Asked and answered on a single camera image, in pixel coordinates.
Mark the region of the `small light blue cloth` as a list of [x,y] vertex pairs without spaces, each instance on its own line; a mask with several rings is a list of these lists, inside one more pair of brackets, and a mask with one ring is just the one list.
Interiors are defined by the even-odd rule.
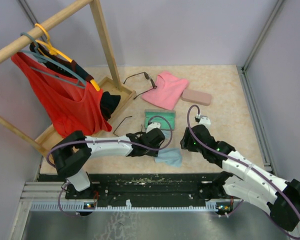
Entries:
[[162,133],[163,133],[166,140],[169,140],[171,138],[171,132],[170,131],[163,130]]

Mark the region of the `large light blue cloth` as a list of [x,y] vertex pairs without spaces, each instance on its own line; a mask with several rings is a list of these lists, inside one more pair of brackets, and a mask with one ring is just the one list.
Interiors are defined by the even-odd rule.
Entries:
[[181,167],[183,157],[179,148],[165,148],[158,152],[157,157],[154,158],[156,163],[165,163],[172,167]]

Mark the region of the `grey glasses case green lining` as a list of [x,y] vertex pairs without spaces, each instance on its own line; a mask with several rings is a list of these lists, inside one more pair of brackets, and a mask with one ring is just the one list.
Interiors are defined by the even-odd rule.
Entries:
[[[160,124],[160,129],[164,131],[169,131],[172,129],[175,130],[175,120],[176,120],[176,111],[175,110],[165,110],[165,109],[145,109],[144,110],[144,127],[148,127],[148,123],[155,122]],[[150,119],[153,116],[161,116],[166,120],[162,119],[161,117],[155,117],[151,121]]]

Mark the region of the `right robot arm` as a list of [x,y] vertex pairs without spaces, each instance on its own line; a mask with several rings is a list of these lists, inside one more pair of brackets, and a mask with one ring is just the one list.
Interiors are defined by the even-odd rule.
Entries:
[[300,181],[297,179],[288,181],[258,167],[230,144],[215,140],[203,124],[186,127],[180,146],[200,153],[222,169],[221,177],[213,185],[217,197],[240,198],[264,211],[287,232],[300,224]]

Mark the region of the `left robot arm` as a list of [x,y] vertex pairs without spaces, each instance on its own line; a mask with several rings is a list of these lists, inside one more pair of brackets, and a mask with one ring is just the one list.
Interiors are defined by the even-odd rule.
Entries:
[[165,136],[159,128],[147,132],[127,133],[119,137],[97,138],[77,130],[56,144],[47,155],[52,157],[57,175],[70,183],[77,194],[87,199],[94,186],[83,166],[98,157],[143,157],[158,155]]

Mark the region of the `tortoiseshell sunglasses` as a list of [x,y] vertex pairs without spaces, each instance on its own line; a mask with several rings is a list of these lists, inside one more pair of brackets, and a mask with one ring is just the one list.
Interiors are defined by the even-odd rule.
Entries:
[[154,80],[152,79],[152,77],[151,77],[147,72],[145,72],[145,71],[138,72],[138,73],[135,73],[135,74],[133,74],[133,75],[128,76],[128,77],[124,80],[123,85],[127,82],[128,79],[130,79],[130,78],[132,78],[132,77],[135,77],[135,76],[138,76],[138,75],[143,75],[143,76],[145,77],[146,80],[150,81],[152,88],[149,89],[149,90],[146,90],[146,91],[144,91],[144,92],[141,92],[141,93],[137,94],[137,95],[133,98],[133,100],[135,100],[137,97],[139,97],[139,96],[141,96],[141,95],[143,95],[143,94],[145,94],[145,93],[150,92],[151,90],[155,90],[155,89],[158,87],[158,86],[155,84],[155,82],[154,82]]

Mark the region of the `pink glasses case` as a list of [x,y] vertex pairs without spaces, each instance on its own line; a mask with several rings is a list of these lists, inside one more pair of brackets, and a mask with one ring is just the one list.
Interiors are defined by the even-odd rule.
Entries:
[[208,93],[185,89],[181,95],[181,99],[185,102],[209,106],[212,102],[212,96]]

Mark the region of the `pink folded shirt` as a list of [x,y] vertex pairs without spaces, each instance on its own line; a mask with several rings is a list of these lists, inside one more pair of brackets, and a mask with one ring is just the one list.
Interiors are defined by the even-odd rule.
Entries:
[[157,75],[155,84],[157,88],[144,93],[141,98],[156,107],[172,111],[189,81],[178,78],[169,71],[163,71]]

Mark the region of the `red hanging shirt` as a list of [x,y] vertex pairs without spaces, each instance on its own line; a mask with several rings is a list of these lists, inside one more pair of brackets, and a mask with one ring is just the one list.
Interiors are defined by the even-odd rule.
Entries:
[[102,115],[103,90],[96,91],[90,83],[80,88],[56,79],[52,77],[58,76],[56,72],[22,52],[14,54],[11,61],[27,77],[59,135],[65,138],[74,131],[82,131],[91,136],[113,129]]

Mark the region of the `wooden clothes rack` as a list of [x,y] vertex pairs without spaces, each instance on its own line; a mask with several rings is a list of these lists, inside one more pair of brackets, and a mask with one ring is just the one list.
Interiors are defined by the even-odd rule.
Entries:
[[[46,31],[49,31],[81,10],[86,5],[90,6],[93,20],[97,28],[103,52],[105,54],[107,65],[111,74],[111,78],[105,77],[99,82],[100,86],[104,90],[109,91],[111,94],[121,95],[121,101],[108,121],[108,123],[112,124],[132,102],[133,98],[136,96],[136,91],[122,84],[120,81],[115,55],[100,1],[76,0],[63,10],[45,20],[41,25]],[[0,64],[29,45],[32,42],[32,39],[41,37],[44,34],[44,31],[36,26],[27,34],[28,35],[20,36],[0,50]],[[37,139],[32,139],[2,116],[0,116],[0,124],[33,146],[42,156],[45,156],[52,146],[56,144],[57,141],[62,139],[52,125],[50,125]]]

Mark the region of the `dark striped hanging garment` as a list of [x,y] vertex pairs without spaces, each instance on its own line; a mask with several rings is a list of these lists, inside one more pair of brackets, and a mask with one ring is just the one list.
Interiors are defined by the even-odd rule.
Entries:
[[[52,59],[52,60],[58,62],[59,64],[63,65],[67,69],[72,70],[78,76],[83,78],[86,82],[90,83],[91,80],[94,79],[81,66],[79,66],[76,61],[72,60],[71,62],[69,62],[69,61],[63,60],[63,59],[61,59],[61,58],[59,58],[55,55],[51,55],[40,43],[38,43],[38,53],[41,56],[45,56],[49,59]],[[52,71],[54,71],[58,74],[61,74],[62,76],[77,79],[71,73],[67,72],[66,70],[64,70],[60,66],[55,65],[54,63],[51,63],[51,62],[47,61],[47,62],[44,63],[44,65],[48,69],[50,69],[50,70],[52,70]],[[104,91],[102,93],[102,97],[101,97],[101,100],[100,100],[100,110],[101,110],[101,114],[102,114],[103,118],[106,121],[108,121],[111,118],[111,115],[113,114],[113,112],[115,111],[117,106],[119,105],[120,100],[121,100],[120,95],[111,95],[108,91]]]

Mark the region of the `yellow plastic hanger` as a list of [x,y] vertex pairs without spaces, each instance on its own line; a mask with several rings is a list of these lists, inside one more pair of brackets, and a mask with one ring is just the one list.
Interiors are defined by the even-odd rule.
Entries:
[[35,23],[34,26],[35,27],[39,27],[43,31],[44,35],[46,36],[46,41],[36,40],[37,43],[45,46],[47,48],[48,52],[51,55],[53,55],[53,56],[61,56],[63,59],[65,59],[69,63],[71,63],[73,61],[73,59],[71,59],[69,56],[67,56],[66,54],[64,54],[62,51],[60,51],[57,48],[53,47],[53,45],[51,43],[51,38],[50,38],[49,33],[39,23]]

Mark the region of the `grey-blue plastic hanger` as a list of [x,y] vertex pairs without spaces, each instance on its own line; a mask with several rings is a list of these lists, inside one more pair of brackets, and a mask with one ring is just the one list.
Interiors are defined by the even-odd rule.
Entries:
[[46,63],[46,62],[50,62],[51,64],[53,64],[53,65],[55,65],[55,66],[61,68],[61,69],[64,70],[65,72],[68,72],[72,77],[75,77],[75,78],[77,79],[77,83],[70,82],[70,81],[68,81],[68,80],[65,80],[65,79],[63,79],[63,78],[61,78],[61,77],[58,77],[58,76],[55,76],[55,75],[52,75],[52,74],[48,74],[48,73],[46,73],[45,71],[41,71],[41,73],[44,73],[44,74],[46,74],[46,75],[48,75],[48,76],[51,76],[51,77],[56,78],[56,79],[59,79],[59,80],[61,80],[61,81],[63,81],[63,82],[69,83],[69,84],[71,84],[71,85],[73,85],[73,86],[77,86],[77,87],[79,87],[79,88],[84,88],[84,87],[87,85],[86,81],[85,81],[81,76],[79,76],[77,73],[75,73],[73,70],[67,68],[66,66],[62,65],[61,63],[59,63],[59,62],[57,62],[57,61],[55,61],[55,60],[53,60],[53,59],[51,59],[51,58],[49,58],[49,57],[47,57],[47,56],[41,55],[41,54],[39,53],[39,44],[38,44],[38,43],[35,41],[35,39],[34,39],[32,36],[30,36],[28,33],[26,33],[26,32],[21,32],[21,33],[20,33],[20,36],[25,36],[25,37],[27,37],[29,40],[31,40],[31,43],[34,43],[34,52],[33,52],[33,51],[30,51],[30,50],[23,50],[23,49],[22,49],[22,50],[19,51],[20,53],[25,53],[25,54],[32,55],[32,56],[34,56],[34,57],[37,59],[37,61],[38,61],[39,63],[42,63],[42,64],[44,64],[44,63]]

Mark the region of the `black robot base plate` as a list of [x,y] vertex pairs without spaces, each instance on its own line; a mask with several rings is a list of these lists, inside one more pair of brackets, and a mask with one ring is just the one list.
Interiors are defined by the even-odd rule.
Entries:
[[93,212],[231,212],[234,197],[219,185],[221,173],[91,174],[91,186],[78,191],[56,175],[41,174],[40,184],[61,193],[57,207],[81,216]]

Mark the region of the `aluminium frame rail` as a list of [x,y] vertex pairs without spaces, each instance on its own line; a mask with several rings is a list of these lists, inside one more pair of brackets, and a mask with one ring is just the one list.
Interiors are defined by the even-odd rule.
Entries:
[[284,240],[255,206],[235,200],[236,212],[219,217],[213,212],[228,199],[205,206],[135,207],[129,199],[120,206],[97,207],[75,217],[84,200],[67,200],[58,182],[24,185],[11,240]]

